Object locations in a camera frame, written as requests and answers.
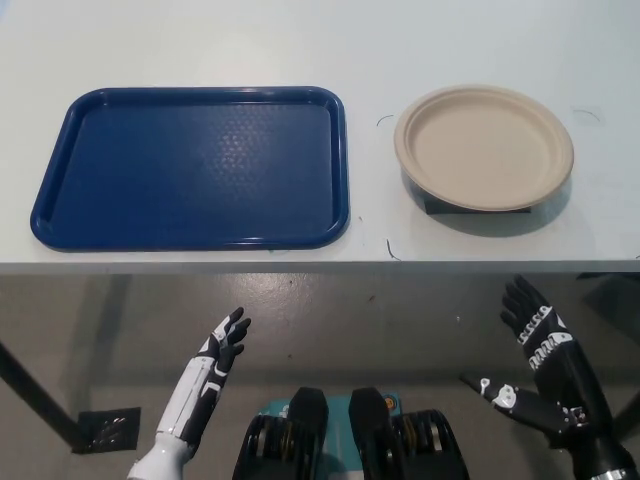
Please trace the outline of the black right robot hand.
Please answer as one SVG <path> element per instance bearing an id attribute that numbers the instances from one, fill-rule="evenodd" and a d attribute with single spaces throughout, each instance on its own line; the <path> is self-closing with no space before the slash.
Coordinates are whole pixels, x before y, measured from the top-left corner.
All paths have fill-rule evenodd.
<path id="1" fill-rule="evenodd" d="M 601 384 L 558 310 L 523 276 L 505 285 L 500 318 L 533 372 L 534 391 L 487 375 L 460 379 L 496 411 L 545 435 L 568 452 L 576 479 L 637 479 L 631 454 L 614 434 Z"/>

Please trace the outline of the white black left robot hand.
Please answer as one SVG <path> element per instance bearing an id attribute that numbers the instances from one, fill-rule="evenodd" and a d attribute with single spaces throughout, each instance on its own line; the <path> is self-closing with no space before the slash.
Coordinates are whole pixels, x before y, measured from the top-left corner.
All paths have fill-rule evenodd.
<path id="1" fill-rule="evenodd" d="M 242 341 L 250 324 L 251 319 L 244 318 L 244 308 L 238 307 L 214 328 L 187 363 L 157 433 L 185 442 L 195 454 L 233 363 L 244 351 Z"/>

